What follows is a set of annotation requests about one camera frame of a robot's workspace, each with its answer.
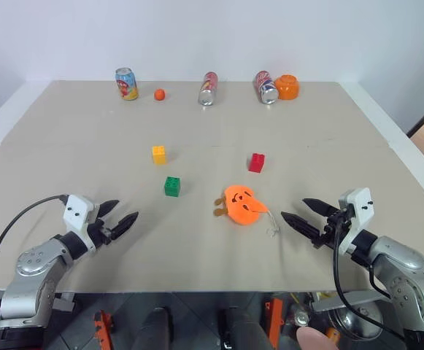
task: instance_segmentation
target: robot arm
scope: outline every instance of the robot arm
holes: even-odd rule
[[[1,301],[0,349],[42,345],[55,290],[64,274],[75,260],[117,239],[136,221],[138,212],[124,217],[113,229],[104,227],[100,217],[108,214],[118,202],[98,205],[82,196],[70,195],[63,216],[69,232],[19,256],[15,277]]]
[[[304,202],[327,217],[325,232],[320,234],[298,215],[282,212],[285,221],[318,249],[322,245],[334,247],[336,223],[342,218],[339,253],[348,253],[357,264],[373,268],[374,275],[390,293],[408,349],[424,349],[424,256],[391,238],[378,238],[365,230],[374,216],[368,188],[343,194],[339,200],[341,209],[318,199],[304,199]]]

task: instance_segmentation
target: white wall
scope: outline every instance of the white wall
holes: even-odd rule
[[[360,81],[407,130],[424,114],[424,1],[0,0],[11,81],[112,79],[124,65],[138,79]]]

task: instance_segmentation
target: red block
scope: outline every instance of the red block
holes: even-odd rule
[[[253,157],[249,163],[249,171],[260,173],[262,171],[264,161],[265,161],[265,155],[259,155],[258,153],[253,153]]]

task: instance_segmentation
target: tabletop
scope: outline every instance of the tabletop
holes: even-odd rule
[[[198,82],[141,82],[124,101],[114,82],[55,81],[0,146],[0,233],[25,206],[60,193],[119,199],[107,225],[139,211],[120,239],[84,256],[59,290],[74,292],[311,291],[334,289],[331,250],[316,250],[280,212],[323,227],[302,198],[333,205],[348,189],[369,187],[369,230],[424,254],[424,190],[362,111],[334,82],[303,82],[297,99],[258,102],[250,82],[221,82],[217,101],[197,103]],[[155,101],[156,88],[166,91]],[[151,147],[164,145],[156,165]],[[252,153],[266,156],[260,174]],[[164,194],[181,179],[178,198]],[[252,188],[275,216],[241,226],[215,217],[215,199],[232,184]],[[63,206],[25,215],[0,248],[0,289],[25,249],[64,234]],[[363,271],[341,262],[345,289],[368,286]]]

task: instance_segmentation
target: orange plush toy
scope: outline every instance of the orange plush toy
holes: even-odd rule
[[[238,184],[228,187],[223,197],[215,201],[216,206],[220,204],[223,204],[223,208],[213,211],[217,217],[227,214],[240,225],[251,225],[258,220],[260,213],[268,213],[274,226],[272,235],[279,230],[273,215],[263,203],[254,198],[254,191],[249,187]]]

